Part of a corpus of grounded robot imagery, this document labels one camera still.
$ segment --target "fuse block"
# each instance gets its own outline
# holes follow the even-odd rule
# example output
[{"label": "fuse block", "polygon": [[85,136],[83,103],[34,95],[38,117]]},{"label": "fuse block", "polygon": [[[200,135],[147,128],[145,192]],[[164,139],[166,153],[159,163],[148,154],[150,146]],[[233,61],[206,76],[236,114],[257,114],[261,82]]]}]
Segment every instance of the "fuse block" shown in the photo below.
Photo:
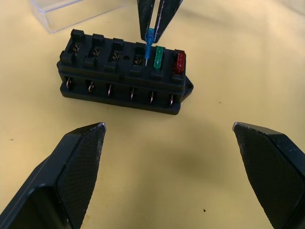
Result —
[{"label": "fuse block", "polygon": [[61,93],[68,98],[176,115],[193,84],[186,77],[184,51],[86,35],[72,30],[57,63]]}]

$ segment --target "textured gripper pad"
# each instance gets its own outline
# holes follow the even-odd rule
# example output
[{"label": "textured gripper pad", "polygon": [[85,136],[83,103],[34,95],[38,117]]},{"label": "textured gripper pad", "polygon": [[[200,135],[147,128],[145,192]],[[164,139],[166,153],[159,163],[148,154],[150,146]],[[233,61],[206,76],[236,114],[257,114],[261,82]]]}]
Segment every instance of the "textured gripper pad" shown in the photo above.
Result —
[{"label": "textured gripper pad", "polygon": [[[302,176],[269,135],[239,123],[234,125],[234,132],[250,184],[272,226],[290,228],[287,223],[304,196]],[[279,132],[275,135],[289,139]]]},{"label": "textured gripper pad", "polygon": [[58,180],[58,193],[74,229],[81,227],[99,169],[104,124],[85,133]]}]

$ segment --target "green fuse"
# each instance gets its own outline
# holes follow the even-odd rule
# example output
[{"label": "green fuse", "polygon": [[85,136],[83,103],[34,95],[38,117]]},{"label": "green fuse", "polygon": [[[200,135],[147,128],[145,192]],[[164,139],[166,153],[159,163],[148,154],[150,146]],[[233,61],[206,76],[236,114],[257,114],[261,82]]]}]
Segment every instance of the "green fuse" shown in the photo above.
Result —
[{"label": "green fuse", "polygon": [[156,70],[160,70],[161,69],[163,51],[164,51],[163,47],[157,46],[156,58],[154,59],[154,64],[153,64],[153,67]]}]

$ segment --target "beige surface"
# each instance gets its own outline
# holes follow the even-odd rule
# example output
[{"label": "beige surface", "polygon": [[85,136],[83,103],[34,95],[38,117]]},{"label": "beige surface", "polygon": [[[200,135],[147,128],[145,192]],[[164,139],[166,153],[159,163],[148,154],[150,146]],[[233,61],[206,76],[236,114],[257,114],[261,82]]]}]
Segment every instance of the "beige surface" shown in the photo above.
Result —
[{"label": "beige surface", "polygon": [[[75,28],[140,42],[135,4]],[[185,0],[159,43],[187,53],[195,89],[178,116],[62,97],[56,62],[70,31],[50,35],[25,1],[0,2],[0,212],[66,132],[106,122],[83,229],[272,228],[232,125],[305,149],[303,16],[275,0]]]}]

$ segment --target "red fuse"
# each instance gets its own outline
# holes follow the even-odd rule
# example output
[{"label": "red fuse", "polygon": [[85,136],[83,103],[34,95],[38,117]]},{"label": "red fuse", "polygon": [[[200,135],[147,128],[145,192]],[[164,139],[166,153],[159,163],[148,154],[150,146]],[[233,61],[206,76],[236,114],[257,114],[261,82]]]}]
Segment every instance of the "red fuse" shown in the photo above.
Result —
[{"label": "red fuse", "polygon": [[184,70],[184,60],[185,60],[185,53],[184,52],[178,52],[178,58],[177,62],[174,68],[174,72],[176,74],[181,74]]}]

